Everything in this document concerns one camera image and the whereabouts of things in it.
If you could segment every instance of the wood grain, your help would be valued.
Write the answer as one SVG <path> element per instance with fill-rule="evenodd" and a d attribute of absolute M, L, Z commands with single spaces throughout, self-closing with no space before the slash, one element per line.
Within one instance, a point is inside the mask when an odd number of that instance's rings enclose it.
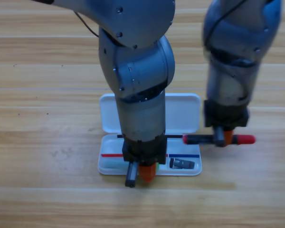
<path fill-rule="evenodd" d="M 201 30 L 210 2 L 176 1 L 168 93 L 205 98 Z M 130 190 L 123 176 L 99 174 L 106 133 L 98 102 L 111 90 L 97 52 L 73 12 L 0 0 L 0 228 L 285 228 L 285 0 L 248 127 L 236 129 L 257 143 L 202 146 L 197 177 L 139 180 Z M 210 133 L 202 121 L 199 133 Z"/>

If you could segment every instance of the open case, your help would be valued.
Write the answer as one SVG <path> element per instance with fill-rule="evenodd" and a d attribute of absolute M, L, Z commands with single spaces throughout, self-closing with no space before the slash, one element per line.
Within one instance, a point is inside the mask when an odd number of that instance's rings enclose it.
<path fill-rule="evenodd" d="M 200 122 L 200 97 L 196 94 L 166 94 L 166 135 L 194 133 Z M 98 170 L 104 175 L 126 175 L 129 162 L 122 154 L 124 143 L 119 138 L 121 127 L 114 94 L 100 98 L 102 127 L 108 135 L 102 138 L 98 159 Z M 193 164 L 190 168 L 179 168 L 174 162 L 185 160 Z M 156 175 L 195 176 L 202 171 L 200 146 L 185 145 L 182 138 L 169 138 L 166 164 L 159 165 Z"/>

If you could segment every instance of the blue stripe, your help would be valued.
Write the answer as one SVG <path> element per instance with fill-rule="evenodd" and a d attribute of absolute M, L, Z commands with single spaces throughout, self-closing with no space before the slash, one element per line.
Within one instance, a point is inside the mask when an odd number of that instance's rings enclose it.
<path fill-rule="evenodd" d="M 169 158 L 200 158 L 199 154 L 169 154 Z"/>

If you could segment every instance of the black cable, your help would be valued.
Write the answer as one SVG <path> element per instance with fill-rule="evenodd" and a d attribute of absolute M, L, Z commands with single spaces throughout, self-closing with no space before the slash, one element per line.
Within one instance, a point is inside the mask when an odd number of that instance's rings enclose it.
<path fill-rule="evenodd" d="M 211 28 L 211 31 L 205 41 L 205 46 L 207 47 L 207 44 L 214 32 L 214 30 L 216 29 L 216 27 L 219 25 L 219 23 L 225 19 L 226 17 L 228 17 L 231 13 L 233 13 L 237 8 L 239 8 L 241 5 L 243 5 L 246 1 L 248 0 L 242 0 L 239 4 L 237 4 L 235 7 L 233 7 L 231 10 L 229 10 L 225 15 L 223 15 L 219 20 L 217 20 L 217 22 L 215 22 L 215 24 L 213 25 L 213 27 Z"/>
<path fill-rule="evenodd" d="M 99 35 L 97 35 L 93 30 L 90 29 L 90 27 L 86 24 L 86 22 L 83 20 L 83 18 L 74 11 L 74 13 L 76 14 L 76 16 L 78 16 L 78 18 L 82 21 L 82 23 L 87 27 L 87 29 L 92 32 L 96 37 L 99 37 Z"/>

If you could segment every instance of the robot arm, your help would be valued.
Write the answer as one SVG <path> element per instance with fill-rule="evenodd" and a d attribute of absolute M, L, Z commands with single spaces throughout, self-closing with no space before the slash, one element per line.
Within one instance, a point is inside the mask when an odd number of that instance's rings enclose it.
<path fill-rule="evenodd" d="M 120 45 L 145 48 L 170 27 L 174 0 L 33 0 L 89 17 Z"/>
<path fill-rule="evenodd" d="M 209 7 L 203 31 L 209 60 L 204 115 L 218 146 L 230 144 L 234 128 L 248 122 L 247 106 L 276 36 L 281 5 L 282 0 L 214 0 Z"/>
<path fill-rule="evenodd" d="M 137 172 L 147 182 L 166 163 L 165 88 L 175 61 L 165 33 L 174 0 L 35 0 L 80 12 L 99 25 L 99 59 L 115 94 L 129 162 L 126 186 Z"/>

